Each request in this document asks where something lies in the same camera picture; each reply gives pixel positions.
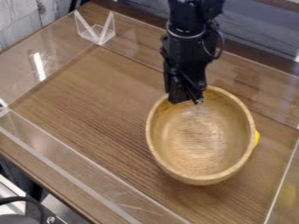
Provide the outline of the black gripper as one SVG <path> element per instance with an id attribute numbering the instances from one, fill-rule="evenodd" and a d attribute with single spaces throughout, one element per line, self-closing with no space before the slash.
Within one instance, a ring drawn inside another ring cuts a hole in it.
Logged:
<path id="1" fill-rule="evenodd" d="M 217 45 L 224 46 L 220 29 L 209 25 L 200 36 L 187 38 L 168 31 L 161 42 L 162 81 L 168 101 L 172 104 L 187 101 L 199 104 L 208 86 L 207 66 L 223 53 L 223 49 L 216 51 Z"/>

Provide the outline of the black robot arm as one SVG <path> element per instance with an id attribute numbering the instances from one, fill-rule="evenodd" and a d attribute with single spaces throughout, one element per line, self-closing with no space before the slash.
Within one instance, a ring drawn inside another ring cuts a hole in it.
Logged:
<path id="1" fill-rule="evenodd" d="M 203 102 L 205 69 L 224 48 L 215 18 L 225 0 L 168 0 L 169 17 L 161 36 L 162 81 L 168 102 Z"/>

